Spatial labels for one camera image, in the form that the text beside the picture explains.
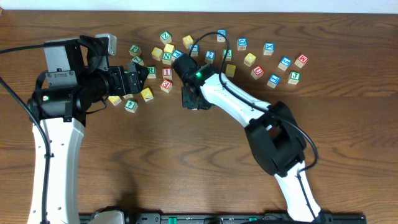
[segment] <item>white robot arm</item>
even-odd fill
[[[78,157],[86,115],[95,112],[87,110],[97,101],[106,105],[104,96],[141,92],[148,76],[148,69],[136,63],[129,63],[126,72],[123,66],[109,66],[108,56],[116,54],[116,41],[111,34],[98,34],[44,44],[48,71],[40,74],[27,106],[40,121],[50,143],[51,156],[46,182],[46,148],[38,127],[34,125],[36,160],[29,224],[80,222]],[[88,49],[87,66],[80,46]],[[49,88],[41,89],[45,78]],[[45,205],[45,211],[42,211],[42,205]],[[97,217],[94,224],[129,224],[129,219],[121,211],[102,212]]]
[[[178,58],[173,66],[185,84],[182,88],[183,106],[189,109],[208,109],[211,105],[216,105],[242,124],[246,130],[254,158],[266,172],[277,179],[285,196],[290,217],[295,221],[312,222],[314,216],[316,218],[321,209],[312,196],[305,172],[301,172],[303,189],[297,178],[298,170],[305,167],[302,154],[303,146],[305,147],[303,139],[302,141],[290,141],[291,139],[289,138],[283,139],[282,133],[279,137],[279,142],[277,142],[280,148],[274,151],[274,155],[272,155],[272,153],[267,153],[267,151],[271,151],[272,147],[275,146],[271,143],[271,139],[269,139],[269,141],[262,141],[262,139],[269,137],[265,132],[272,128],[272,122],[264,122],[264,119],[267,118],[264,112],[252,108],[252,106],[241,101],[239,98],[243,98],[250,102],[251,105],[254,104],[265,111],[272,108],[270,103],[258,100],[247,94],[231,83],[224,73],[221,74],[220,78],[218,72],[216,72],[217,70],[212,65],[199,67],[187,54]],[[234,95],[238,96],[238,98],[224,88],[220,80],[222,80],[224,85],[228,86],[229,90],[232,91]],[[281,111],[289,110],[283,103],[279,103],[277,107],[280,108]],[[289,129],[284,127],[283,131],[289,131]],[[287,133],[287,135],[297,134],[292,133],[293,131],[291,129],[290,131],[291,133]],[[289,155],[286,151],[294,151],[299,155]],[[280,164],[285,166],[281,170],[279,169],[280,167],[270,167],[273,166],[272,163],[275,162],[280,162]],[[309,206],[307,205],[303,191],[308,197]]]

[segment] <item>wood grain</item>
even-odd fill
[[[163,46],[163,30],[185,50],[182,37],[196,39],[220,28],[228,30],[234,49],[232,81],[262,100],[288,104],[319,147],[319,165],[307,175],[321,208],[363,212],[369,223],[397,223],[398,16],[5,11],[0,49],[109,32],[118,37],[112,65],[126,65],[130,45],[137,44],[145,64],[160,70],[150,53]],[[238,37],[248,38],[246,51],[235,50]],[[265,41],[275,43],[271,57],[262,56]],[[203,63],[205,51],[215,50],[219,65],[223,48],[216,37],[203,39],[198,60]],[[258,80],[243,64],[248,52],[265,70]],[[298,68],[282,72],[279,60],[301,53],[309,62],[300,69],[300,83],[288,85],[289,71]],[[0,60],[2,78],[26,101],[46,69],[43,50]],[[271,73],[282,78],[275,90],[266,87]],[[166,213],[285,210],[277,182],[252,158],[243,128],[219,108],[183,109],[176,75],[169,94],[160,82],[146,83],[154,100],[135,96],[136,114],[110,105],[89,116],[79,160],[79,211],[107,205]],[[0,99],[0,222],[25,223],[34,174],[32,124],[3,88]],[[308,161],[313,158],[310,150],[305,153]]]

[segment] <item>wooden alphabet block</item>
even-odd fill
[[[287,80],[287,83],[296,85],[301,78],[301,74],[299,72],[291,72],[289,75],[289,80]]]
[[[181,55],[182,55],[182,51],[174,50],[174,53],[172,54],[172,62],[174,62],[175,59],[179,58]]]
[[[130,98],[132,98],[132,94],[124,95],[123,98],[124,98],[124,99],[130,99]]]
[[[225,52],[226,52],[226,49],[224,49],[224,51],[223,51],[223,59],[224,59],[224,56],[225,56]],[[226,55],[225,61],[229,62],[231,60],[232,60],[232,49],[229,49],[228,50],[228,54]]]
[[[141,91],[141,95],[144,98],[145,102],[148,102],[149,100],[153,99],[154,96],[152,92],[150,91],[149,88],[145,88]]]
[[[120,99],[119,96],[109,96],[108,100],[114,105],[118,105],[120,102],[122,102],[122,99]]]
[[[254,56],[254,54],[252,54],[252,53],[248,53],[247,55],[246,55],[246,57],[244,58],[244,61],[243,61],[243,63],[245,64],[245,65],[247,65],[247,66],[252,66],[253,65],[253,63],[256,61],[256,56]]]
[[[283,57],[278,65],[278,68],[282,69],[283,71],[286,71],[290,63],[292,63],[291,59],[289,59],[288,57]]]
[[[246,38],[239,38],[236,45],[238,46],[238,50],[246,50],[246,47],[248,46],[248,40],[246,40]]]
[[[137,111],[138,105],[134,100],[127,100],[126,105],[124,105],[124,109],[126,109],[126,111],[135,113]]]
[[[262,49],[264,55],[272,55],[274,53],[274,43],[266,43]]]
[[[160,89],[165,91],[166,93],[170,93],[170,90],[173,88],[173,83],[170,80],[163,80],[162,84],[160,84]]]
[[[269,86],[271,88],[275,88],[276,85],[278,85],[279,80],[280,80],[279,76],[272,74],[268,80],[267,86]]]
[[[193,44],[193,39],[192,39],[191,35],[188,35],[188,36],[184,37],[184,38],[182,39],[182,43],[184,44],[184,47],[185,47],[186,49],[189,49],[189,46],[190,46],[191,44]]]
[[[162,60],[162,57],[163,57],[163,50],[155,47],[154,50],[152,51],[152,58],[160,61]]]
[[[173,80],[171,68],[163,68],[163,79]]]
[[[134,57],[135,57],[135,56],[139,56],[139,55],[141,54],[141,48],[140,48],[139,46],[133,44],[133,45],[130,47],[129,52],[130,52],[130,55],[131,55],[131,56],[134,56]]]
[[[166,44],[163,51],[172,54],[174,52],[174,45]]]
[[[226,30],[218,30],[217,32],[226,36]],[[222,35],[217,34],[217,42],[225,42],[225,38]]]
[[[148,66],[148,77],[147,78],[156,78],[156,67]]]
[[[192,49],[191,52],[191,57],[197,57],[199,56],[199,45],[195,44],[194,47],[192,47],[192,44],[189,46],[189,50]]]
[[[263,74],[264,74],[264,70],[261,68],[260,65],[254,67],[254,69],[251,70],[251,76],[254,79],[258,79],[258,78],[262,77]]]
[[[294,62],[299,68],[302,68],[308,62],[308,58],[304,56],[304,54],[298,56],[296,61]]]
[[[213,63],[215,57],[216,57],[216,52],[208,50],[207,53],[206,53],[205,62],[206,63]]]
[[[172,41],[172,35],[169,32],[165,31],[161,33],[160,41],[162,41],[163,44],[168,44]]]
[[[172,54],[164,52],[162,62],[165,65],[171,65],[172,64]]]
[[[235,65],[227,64],[225,68],[225,75],[227,77],[234,77],[235,69],[236,69]]]
[[[144,66],[144,61],[139,56],[135,56],[131,61]]]

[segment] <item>yellow block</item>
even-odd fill
[[[255,60],[256,60],[256,56],[254,56],[254,54],[252,54],[252,53],[248,53],[246,55],[246,57],[244,58],[244,62],[243,63],[250,67],[250,66],[253,65]]]
[[[114,105],[118,105],[120,102],[122,102],[122,99],[120,99],[119,96],[110,96],[108,97],[108,100]]]
[[[227,77],[234,77],[235,69],[236,69],[236,66],[235,66],[235,65],[230,65],[230,64],[226,65],[226,68],[225,68],[225,75],[226,75]]]
[[[174,45],[166,44],[166,46],[164,46],[164,52],[172,54],[174,52]]]
[[[151,100],[154,98],[154,96],[152,95],[152,92],[150,91],[149,88],[145,88],[141,91],[141,95],[142,97],[144,97],[145,102]]]
[[[152,58],[160,61],[162,60],[162,57],[163,57],[163,50],[155,47],[154,50],[152,51]]]
[[[189,46],[193,44],[193,39],[191,35],[188,35],[182,39],[182,43],[184,44],[186,49],[189,49]]]

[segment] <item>camera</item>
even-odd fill
[[[116,54],[117,38],[111,34],[95,37],[51,40],[44,43],[48,70],[37,81],[28,107],[37,120],[72,118],[85,125],[86,112],[92,103],[109,96],[140,93],[148,76],[148,69],[137,63],[109,66],[109,55]],[[81,47],[87,48],[87,65]],[[42,89],[47,79],[48,89]]]

